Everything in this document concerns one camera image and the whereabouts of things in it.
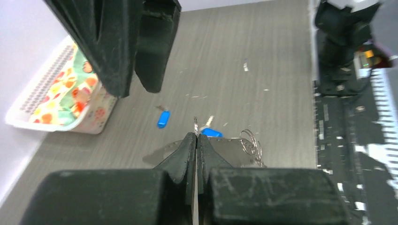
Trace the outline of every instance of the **table surface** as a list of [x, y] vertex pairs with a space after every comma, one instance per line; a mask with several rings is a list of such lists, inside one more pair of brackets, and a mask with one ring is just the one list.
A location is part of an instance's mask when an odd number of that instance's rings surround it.
[[[278, 0], [184, 12], [160, 94], [133, 81], [103, 133], [51, 133], [0, 210], [17, 224], [38, 184], [62, 169], [152, 168], [145, 156], [213, 115], [227, 138], [242, 129], [261, 141], [269, 167], [315, 168], [307, 0]], [[168, 125], [156, 127], [162, 105]]]

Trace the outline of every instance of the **keychain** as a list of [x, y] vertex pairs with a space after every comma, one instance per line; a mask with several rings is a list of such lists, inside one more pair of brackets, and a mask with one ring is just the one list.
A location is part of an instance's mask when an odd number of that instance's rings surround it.
[[[242, 138], [243, 133], [247, 134], [250, 137], [252, 142], [249, 142], [249, 145], [246, 145], [247, 143], [243, 142], [243, 138]], [[249, 129], [244, 129], [240, 132], [240, 143], [242, 144], [243, 151], [246, 154], [253, 156], [253, 159], [251, 160], [251, 164], [242, 165], [241, 167], [258, 167], [258, 168], [260, 168], [260, 167], [266, 168], [267, 167], [264, 165], [264, 163], [261, 160], [262, 149], [261, 149], [260, 142], [256, 140], [256, 137]]]

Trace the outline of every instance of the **blue plastic keychain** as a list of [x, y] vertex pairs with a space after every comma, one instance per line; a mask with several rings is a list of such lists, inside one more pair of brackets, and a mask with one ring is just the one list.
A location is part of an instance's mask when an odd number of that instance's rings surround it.
[[160, 129], [165, 128], [165, 126], [167, 125], [169, 117], [170, 117], [170, 111], [163, 111], [162, 112], [161, 117], [159, 118], [159, 121], [158, 121], [158, 127]]
[[224, 137], [221, 132], [210, 129], [210, 128], [203, 129], [202, 134], [206, 135], [208, 137]]

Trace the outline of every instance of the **white plastic basket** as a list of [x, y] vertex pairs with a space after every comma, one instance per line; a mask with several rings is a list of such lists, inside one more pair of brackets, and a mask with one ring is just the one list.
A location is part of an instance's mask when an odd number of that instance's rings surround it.
[[[80, 116], [67, 126], [40, 124], [29, 122], [30, 116], [42, 102], [50, 89], [53, 81], [62, 70], [65, 63], [73, 54], [73, 40], [67, 36], [53, 51], [48, 60], [34, 75], [19, 97], [15, 100], [6, 114], [6, 123], [17, 128], [40, 130], [46, 132], [74, 131], [80, 133], [98, 134], [102, 131], [111, 111], [116, 103], [116, 98], [106, 94], [99, 83], [92, 92], [91, 100], [83, 109]], [[89, 113], [105, 108], [106, 113], [99, 121], [90, 119]]]

